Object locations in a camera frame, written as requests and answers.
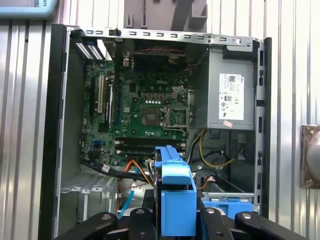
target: yellow wire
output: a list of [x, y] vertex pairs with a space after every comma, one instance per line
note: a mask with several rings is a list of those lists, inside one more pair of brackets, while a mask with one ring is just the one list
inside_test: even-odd
[[227, 162], [225, 162], [225, 163], [223, 163], [223, 164], [219, 164], [219, 165], [212, 165], [212, 164], [210, 164], [209, 162], [207, 162], [207, 161], [205, 160], [205, 158], [204, 158], [203, 153], [202, 153], [202, 142], [203, 142], [203, 140], [204, 140], [205, 134], [206, 134], [205, 130], [202, 130], [202, 132], [200, 133], [200, 140], [199, 140], [199, 153], [200, 153], [200, 158], [201, 158], [202, 162], [203, 162], [205, 165], [207, 165], [207, 166], [210, 167], [210, 168], [222, 168], [222, 167], [225, 167], [225, 166], [231, 164], [231, 163], [236, 159], [236, 157], [233, 157], [233, 158], [231, 158], [229, 161], [227, 161]]

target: barcode sticker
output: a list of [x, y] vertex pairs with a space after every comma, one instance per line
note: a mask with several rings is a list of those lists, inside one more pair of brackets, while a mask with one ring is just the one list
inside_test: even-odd
[[240, 74], [220, 73], [219, 119], [244, 120], [244, 114], [245, 78]]
[[105, 173], [108, 173], [109, 170], [110, 170], [110, 167], [108, 165], [103, 164], [102, 171]]
[[138, 192], [138, 193], [142, 193], [143, 192], [142, 186], [141, 185], [138, 186], [135, 182], [132, 183], [131, 190], [134, 191], [134, 192]]

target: corrugated metal wall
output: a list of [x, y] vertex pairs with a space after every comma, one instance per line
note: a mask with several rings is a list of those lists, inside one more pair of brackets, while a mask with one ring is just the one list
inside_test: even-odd
[[[53, 22], [121, 27], [123, 12], [124, 0], [62, 0]], [[208, 0], [208, 32], [272, 37], [269, 216], [311, 240], [320, 192], [299, 187], [300, 126], [320, 124], [319, 13], [319, 0]], [[2, 240], [37, 239], [50, 36], [50, 23], [0, 21]]]

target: pcie slot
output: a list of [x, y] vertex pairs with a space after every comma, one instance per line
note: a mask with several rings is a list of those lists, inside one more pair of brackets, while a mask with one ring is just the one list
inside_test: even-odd
[[101, 114], [103, 112], [104, 82], [105, 82], [105, 77], [103, 75], [100, 75], [99, 79], [98, 79], [98, 107], [97, 107], [97, 112], [99, 114]]
[[106, 88], [106, 95], [105, 95], [105, 117], [104, 123], [111, 128], [112, 124], [112, 104], [114, 98], [114, 85], [108, 84]]

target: green motherboard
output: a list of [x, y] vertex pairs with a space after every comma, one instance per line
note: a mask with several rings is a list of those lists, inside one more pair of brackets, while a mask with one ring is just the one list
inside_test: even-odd
[[124, 166], [130, 158], [143, 164], [152, 156], [150, 147], [185, 145], [191, 117], [188, 82], [187, 70], [138, 71], [112, 61], [89, 64], [82, 157], [112, 166]]

